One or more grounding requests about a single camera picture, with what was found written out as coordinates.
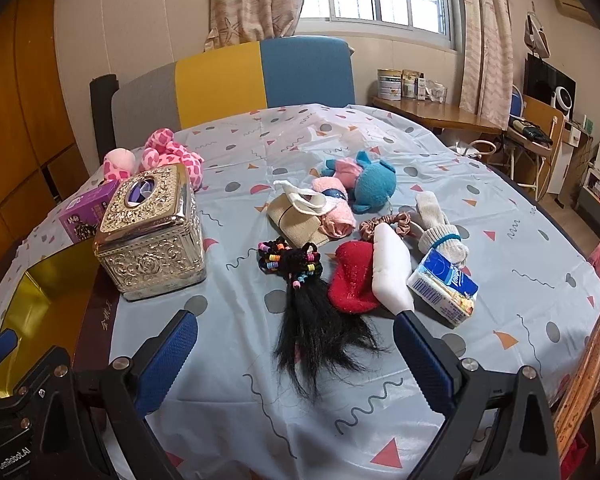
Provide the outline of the blue Tempo tissue pack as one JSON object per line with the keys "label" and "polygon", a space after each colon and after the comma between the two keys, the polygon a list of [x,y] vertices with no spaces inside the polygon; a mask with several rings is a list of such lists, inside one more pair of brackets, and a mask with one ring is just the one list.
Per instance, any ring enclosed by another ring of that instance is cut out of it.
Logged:
{"label": "blue Tempo tissue pack", "polygon": [[437,249],[426,253],[406,284],[454,327],[474,313],[478,284]]}

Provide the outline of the white soft oblong pad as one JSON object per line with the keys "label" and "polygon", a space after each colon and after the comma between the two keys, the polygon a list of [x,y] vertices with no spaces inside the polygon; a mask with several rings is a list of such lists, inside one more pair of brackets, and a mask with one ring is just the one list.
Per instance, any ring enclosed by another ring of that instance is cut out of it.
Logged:
{"label": "white soft oblong pad", "polygon": [[377,300],[393,315],[414,310],[414,299],[407,287],[412,274],[410,251],[401,237],[381,224],[373,240],[372,291]]}

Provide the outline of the red fuzzy pad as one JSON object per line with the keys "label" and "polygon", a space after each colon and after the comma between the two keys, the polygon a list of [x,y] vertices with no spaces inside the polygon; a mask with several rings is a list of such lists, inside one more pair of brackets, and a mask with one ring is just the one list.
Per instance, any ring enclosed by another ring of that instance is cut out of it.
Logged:
{"label": "red fuzzy pad", "polygon": [[363,314],[380,306],[372,291],[373,245],[365,240],[350,240],[336,252],[336,270],[328,298],[340,312]]}

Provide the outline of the black hair extension with beads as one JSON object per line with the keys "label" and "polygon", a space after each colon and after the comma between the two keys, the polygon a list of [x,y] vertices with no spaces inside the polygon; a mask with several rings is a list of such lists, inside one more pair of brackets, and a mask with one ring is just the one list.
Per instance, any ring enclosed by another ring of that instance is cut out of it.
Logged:
{"label": "black hair extension with beads", "polygon": [[317,377],[338,370],[362,372],[364,366],[348,353],[358,348],[382,351],[361,315],[341,312],[328,298],[322,279],[321,254],[309,242],[294,248],[283,237],[258,244],[258,266],[286,283],[283,321],[274,349],[277,368],[286,373],[296,391],[314,401],[320,397]]}

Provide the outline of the pink towel blue band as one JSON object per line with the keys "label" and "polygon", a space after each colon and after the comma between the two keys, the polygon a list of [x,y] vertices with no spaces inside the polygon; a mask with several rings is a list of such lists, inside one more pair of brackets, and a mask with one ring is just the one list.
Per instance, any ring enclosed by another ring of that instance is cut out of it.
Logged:
{"label": "pink towel blue band", "polygon": [[349,206],[346,188],[336,177],[318,177],[312,181],[315,192],[325,197],[329,211],[321,215],[321,231],[333,240],[340,240],[352,234],[356,220]]}

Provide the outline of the blue and pink plush toy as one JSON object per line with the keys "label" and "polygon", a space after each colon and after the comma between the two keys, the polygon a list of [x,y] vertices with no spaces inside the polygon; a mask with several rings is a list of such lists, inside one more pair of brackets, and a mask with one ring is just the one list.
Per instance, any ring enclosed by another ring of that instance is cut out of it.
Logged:
{"label": "blue and pink plush toy", "polygon": [[355,214],[380,211],[396,192],[396,170],[383,159],[371,160],[366,151],[355,158],[327,159],[321,176],[341,182]]}

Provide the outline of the beige elastic bandage roll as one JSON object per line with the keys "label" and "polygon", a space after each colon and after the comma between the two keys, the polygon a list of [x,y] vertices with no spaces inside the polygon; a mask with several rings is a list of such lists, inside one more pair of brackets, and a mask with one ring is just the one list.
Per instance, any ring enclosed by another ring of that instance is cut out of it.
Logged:
{"label": "beige elastic bandage roll", "polygon": [[322,246],[329,242],[329,237],[321,231],[320,218],[302,214],[291,205],[285,194],[280,194],[268,205],[268,218],[294,247],[299,248],[306,243]]}

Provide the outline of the white knitted cloth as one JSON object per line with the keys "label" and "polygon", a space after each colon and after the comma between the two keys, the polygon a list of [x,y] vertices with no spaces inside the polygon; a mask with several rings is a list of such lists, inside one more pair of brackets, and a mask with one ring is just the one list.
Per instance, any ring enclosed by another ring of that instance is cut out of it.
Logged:
{"label": "white knitted cloth", "polygon": [[300,214],[321,217],[331,212],[338,205],[336,198],[316,192],[312,188],[298,188],[288,180],[276,180],[273,184],[284,192],[288,202]]}

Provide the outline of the gold metal tray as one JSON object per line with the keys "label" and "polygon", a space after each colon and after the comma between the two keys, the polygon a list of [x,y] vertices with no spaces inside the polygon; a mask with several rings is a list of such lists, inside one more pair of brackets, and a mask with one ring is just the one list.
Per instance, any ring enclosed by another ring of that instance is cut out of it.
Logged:
{"label": "gold metal tray", "polygon": [[76,352],[98,268],[87,240],[42,259],[23,274],[1,326],[16,333],[18,344],[0,363],[0,398],[12,394],[50,347]]}

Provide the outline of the ornate silver tissue box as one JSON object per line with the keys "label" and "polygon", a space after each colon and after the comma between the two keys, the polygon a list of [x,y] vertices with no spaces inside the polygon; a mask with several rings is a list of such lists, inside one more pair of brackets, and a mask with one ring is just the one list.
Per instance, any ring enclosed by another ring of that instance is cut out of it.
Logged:
{"label": "ornate silver tissue box", "polygon": [[195,193],[183,164],[123,181],[94,238],[94,255],[125,300],[175,292],[207,277]]}

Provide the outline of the patterned white tablecloth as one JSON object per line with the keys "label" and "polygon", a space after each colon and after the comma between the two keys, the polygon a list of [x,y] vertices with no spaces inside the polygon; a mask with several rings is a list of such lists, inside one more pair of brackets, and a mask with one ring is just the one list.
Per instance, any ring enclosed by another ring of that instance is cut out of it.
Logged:
{"label": "patterned white tablecloth", "polygon": [[[193,191],[207,277],[128,301],[99,263],[76,352],[65,349],[110,459],[108,479],[451,479],[464,466],[477,479],[559,477],[550,406],[600,316],[600,278],[527,197],[414,122],[362,106],[258,110],[174,139],[204,159]],[[393,166],[396,192],[380,211],[352,211],[351,235],[317,246],[322,279],[330,285],[337,248],[361,240],[363,221],[398,212],[411,215],[402,240],[414,271],[425,257],[415,196],[436,194],[469,249],[460,270],[479,286],[474,313],[457,327],[411,291],[454,377],[449,417],[429,407],[396,348],[396,315],[382,304],[359,314],[382,351],[350,348],[364,370],[321,372],[318,399],[300,396],[277,368],[286,283],[258,266],[258,244],[283,237],[268,218],[284,194],[273,182],[312,188],[327,159],[358,151]],[[12,264],[0,333],[30,266],[87,241],[73,243],[59,216],[33,231]],[[160,408],[140,417],[132,357],[178,310],[196,316],[196,344]]]}

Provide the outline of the white sock with blue band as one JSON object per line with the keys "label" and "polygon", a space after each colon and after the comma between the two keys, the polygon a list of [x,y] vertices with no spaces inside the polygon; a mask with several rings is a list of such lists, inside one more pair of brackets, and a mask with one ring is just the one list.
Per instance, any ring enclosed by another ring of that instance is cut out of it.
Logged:
{"label": "white sock with blue band", "polygon": [[415,196],[416,210],[422,227],[418,240],[418,249],[426,255],[434,249],[446,260],[462,268],[468,259],[469,249],[462,242],[457,226],[446,218],[437,200],[436,194],[425,191]]}

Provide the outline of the purple snack box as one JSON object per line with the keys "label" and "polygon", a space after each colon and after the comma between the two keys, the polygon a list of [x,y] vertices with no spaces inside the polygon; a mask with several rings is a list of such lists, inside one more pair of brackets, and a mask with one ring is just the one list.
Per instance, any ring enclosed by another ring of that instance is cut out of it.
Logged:
{"label": "purple snack box", "polygon": [[70,200],[60,212],[60,223],[73,243],[95,236],[117,187],[117,181],[106,181]]}

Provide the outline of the pink satin scrunchie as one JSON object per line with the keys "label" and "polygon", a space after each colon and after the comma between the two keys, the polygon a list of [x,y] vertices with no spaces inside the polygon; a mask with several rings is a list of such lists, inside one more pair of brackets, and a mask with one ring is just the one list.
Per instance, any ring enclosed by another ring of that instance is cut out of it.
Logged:
{"label": "pink satin scrunchie", "polygon": [[361,240],[372,242],[374,233],[378,226],[386,224],[396,232],[396,235],[405,238],[411,233],[411,215],[407,212],[398,212],[397,214],[386,214],[385,216],[374,217],[363,221],[358,228]]}

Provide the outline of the wicker chair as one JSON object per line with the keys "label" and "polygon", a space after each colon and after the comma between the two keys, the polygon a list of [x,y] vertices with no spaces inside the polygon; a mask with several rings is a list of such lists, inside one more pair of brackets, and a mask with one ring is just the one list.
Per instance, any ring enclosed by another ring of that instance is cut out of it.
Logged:
{"label": "wicker chair", "polygon": [[600,402],[600,316],[588,337],[576,374],[554,415],[559,463],[576,438],[585,416]]}

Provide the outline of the pink spotted plush toy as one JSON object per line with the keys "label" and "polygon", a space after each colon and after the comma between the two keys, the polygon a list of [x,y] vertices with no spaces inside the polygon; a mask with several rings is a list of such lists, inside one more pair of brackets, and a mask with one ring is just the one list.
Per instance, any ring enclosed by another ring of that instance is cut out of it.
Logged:
{"label": "pink spotted plush toy", "polygon": [[154,131],[148,136],[140,153],[140,159],[126,148],[109,151],[102,162],[102,176],[105,181],[122,182],[134,174],[162,166],[182,164],[192,189],[197,192],[202,187],[204,159],[196,152],[189,151],[185,145],[174,139],[174,133],[168,128]]}

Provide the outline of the wooden side desk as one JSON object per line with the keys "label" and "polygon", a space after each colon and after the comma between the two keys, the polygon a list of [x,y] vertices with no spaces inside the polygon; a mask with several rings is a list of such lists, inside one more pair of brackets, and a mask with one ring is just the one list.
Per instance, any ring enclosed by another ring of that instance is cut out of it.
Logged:
{"label": "wooden side desk", "polygon": [[502,130],[486,119],[448,103],[403,99],[389,101],[372,97],[374,107],[405,117],[439,134],[445,129],[466,130],[498,136]]}

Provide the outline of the black rolled mat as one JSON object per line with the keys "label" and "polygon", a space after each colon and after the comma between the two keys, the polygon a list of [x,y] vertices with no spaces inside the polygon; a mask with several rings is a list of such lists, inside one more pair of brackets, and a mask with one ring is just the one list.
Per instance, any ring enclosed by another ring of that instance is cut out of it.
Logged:
{"label": "black rolled mat", "polygon": [[116,148],[111,101],[118,90],[119,81],[115,74],[102,75],[90,82],[92,122],[99,162],[103,162],[105,155]]}

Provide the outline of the right patterned curtain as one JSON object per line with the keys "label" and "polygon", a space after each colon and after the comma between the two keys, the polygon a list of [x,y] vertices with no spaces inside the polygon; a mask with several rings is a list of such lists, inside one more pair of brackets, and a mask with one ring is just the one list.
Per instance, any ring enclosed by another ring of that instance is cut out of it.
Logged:
{"label": "right patterned curtain", "polygon": [[464,0],[464,9],[460,107],[505,129],[514,79],[512,25],[506,0]]}

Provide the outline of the patterned curtain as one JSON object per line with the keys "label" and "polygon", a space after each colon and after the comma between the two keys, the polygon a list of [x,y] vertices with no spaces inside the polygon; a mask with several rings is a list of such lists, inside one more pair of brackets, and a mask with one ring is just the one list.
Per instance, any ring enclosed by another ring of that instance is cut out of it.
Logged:
{"label": "patterned curtain", "polygon": [[514,79],[512,25],[506,0],[464,0],[464,9],[460,107],[505,129]]}
{"label": "patterned curtain", "polygon": [[303,0],[210,0],[204,48],[294,36]]}

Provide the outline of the milk powder tin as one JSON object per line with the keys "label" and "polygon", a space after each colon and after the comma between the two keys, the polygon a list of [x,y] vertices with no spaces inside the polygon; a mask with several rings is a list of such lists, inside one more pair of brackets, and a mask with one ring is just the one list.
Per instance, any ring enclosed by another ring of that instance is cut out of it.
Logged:
{"label": "milk powder tin", "polygon": [[402,99],[402,70],[378,70],[377,93],[381,99],[400,101]]}

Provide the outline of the small tin on desk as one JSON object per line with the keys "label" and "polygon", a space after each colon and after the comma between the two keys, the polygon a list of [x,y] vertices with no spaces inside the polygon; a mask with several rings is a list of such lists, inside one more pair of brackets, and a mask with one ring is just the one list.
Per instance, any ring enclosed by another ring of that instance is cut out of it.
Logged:
{"label": "small tin on desk", "polygon": [[418,81],[420,73],[417,70],[402,70],[402,98],[416,99],[418,96]]}

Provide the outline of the round white mirror lamp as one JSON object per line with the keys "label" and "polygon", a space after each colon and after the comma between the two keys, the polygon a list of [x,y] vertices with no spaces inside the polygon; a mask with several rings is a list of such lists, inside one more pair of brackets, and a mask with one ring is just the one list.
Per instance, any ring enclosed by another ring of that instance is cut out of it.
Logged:
{"label": "round white mirror lamp", "polygon": [[567,88],[557,86],[552,99],[552,107],[559,110],[565,118],[569,119],[573,108],[573,99]]}

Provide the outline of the black monitor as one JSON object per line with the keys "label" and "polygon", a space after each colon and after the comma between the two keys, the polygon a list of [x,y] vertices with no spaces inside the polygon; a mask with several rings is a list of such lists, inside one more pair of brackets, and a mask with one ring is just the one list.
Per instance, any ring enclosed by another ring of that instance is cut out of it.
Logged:
{"label": "black monitor", "polygon": [[576,82],[557,68],[529,53],[526,62],[524,62],[524,94],[552,106],[552,99],[557,86],[568,89],[574,107]]}

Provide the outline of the grey yellow blue chair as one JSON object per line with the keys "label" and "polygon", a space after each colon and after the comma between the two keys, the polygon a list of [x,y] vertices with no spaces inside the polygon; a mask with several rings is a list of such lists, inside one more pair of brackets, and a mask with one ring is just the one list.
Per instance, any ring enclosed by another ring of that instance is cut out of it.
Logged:
{"label": "grey yellow blue chair", "polygon": [[159,128],[180,131],[291,105],[353,104],[351,56],[342,39],[294,36],[181,58],[114,92],[114,140],[119,148],[137,148]]}

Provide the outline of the left patterned curtain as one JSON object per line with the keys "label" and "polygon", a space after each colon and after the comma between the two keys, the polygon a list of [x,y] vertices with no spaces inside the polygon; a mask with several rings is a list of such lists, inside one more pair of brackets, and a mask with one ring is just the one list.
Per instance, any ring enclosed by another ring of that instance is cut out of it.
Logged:
{"label": "left patterned curtain", "polygon": [[303,0],[210,0],[204,48],[294,36]]}

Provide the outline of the wooden cabinet wall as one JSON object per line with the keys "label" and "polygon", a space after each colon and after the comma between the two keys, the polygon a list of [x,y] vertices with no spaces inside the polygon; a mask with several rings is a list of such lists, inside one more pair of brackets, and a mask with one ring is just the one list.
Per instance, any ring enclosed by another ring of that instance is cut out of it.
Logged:
{"label": "wooden cabinet wall", "polygon": [[55,0],[0,0],[0,277],[86,178],[57,68]]}

